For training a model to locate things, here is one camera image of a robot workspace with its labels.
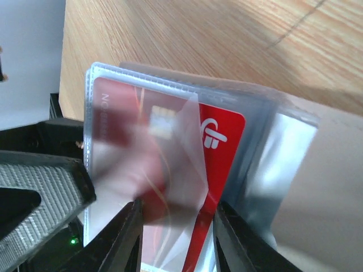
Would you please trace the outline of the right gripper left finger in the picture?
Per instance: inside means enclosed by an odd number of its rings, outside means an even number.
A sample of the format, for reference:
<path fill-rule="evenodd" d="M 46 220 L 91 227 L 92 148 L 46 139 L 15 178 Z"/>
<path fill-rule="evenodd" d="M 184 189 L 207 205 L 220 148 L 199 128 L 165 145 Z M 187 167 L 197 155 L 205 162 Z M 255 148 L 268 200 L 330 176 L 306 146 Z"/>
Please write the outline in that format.
<path fill-rule="evenodd" d="M 61 271 L 140 271 L 142 234 L 142 202 L 129 202 Z"/>

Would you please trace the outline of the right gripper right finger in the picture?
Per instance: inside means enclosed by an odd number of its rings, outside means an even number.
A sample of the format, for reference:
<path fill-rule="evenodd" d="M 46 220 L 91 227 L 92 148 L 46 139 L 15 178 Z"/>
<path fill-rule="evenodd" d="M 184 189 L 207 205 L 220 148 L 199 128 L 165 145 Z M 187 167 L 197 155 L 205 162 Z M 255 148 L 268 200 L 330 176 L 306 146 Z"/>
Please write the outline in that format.
<path fill-rule="evenodd" d="M 226 202 L 213 219 L 217 271 L 296 272 L 297 267 L 259 237 Z"/>

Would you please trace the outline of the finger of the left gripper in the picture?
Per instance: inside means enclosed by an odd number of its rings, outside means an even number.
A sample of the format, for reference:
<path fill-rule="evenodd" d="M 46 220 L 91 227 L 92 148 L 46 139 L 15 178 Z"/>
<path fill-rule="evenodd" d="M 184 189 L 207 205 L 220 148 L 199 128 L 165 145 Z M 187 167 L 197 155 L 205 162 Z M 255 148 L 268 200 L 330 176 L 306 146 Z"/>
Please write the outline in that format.
<path fill-rule="evenodd" d="M 1 151 L 1 265 L 19 265 L 96 199 L 78 159 Z"/>

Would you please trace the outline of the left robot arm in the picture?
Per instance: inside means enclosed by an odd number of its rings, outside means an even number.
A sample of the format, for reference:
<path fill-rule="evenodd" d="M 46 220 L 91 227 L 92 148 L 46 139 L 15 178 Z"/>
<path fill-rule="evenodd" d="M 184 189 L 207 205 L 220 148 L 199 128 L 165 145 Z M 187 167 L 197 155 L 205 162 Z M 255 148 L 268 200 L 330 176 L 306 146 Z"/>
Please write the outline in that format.
<path fill-rule="evenodd" d="M 78 143 L 83 122 L 1 131 L 1 270 L 13 271 L 96 199 Z"/>

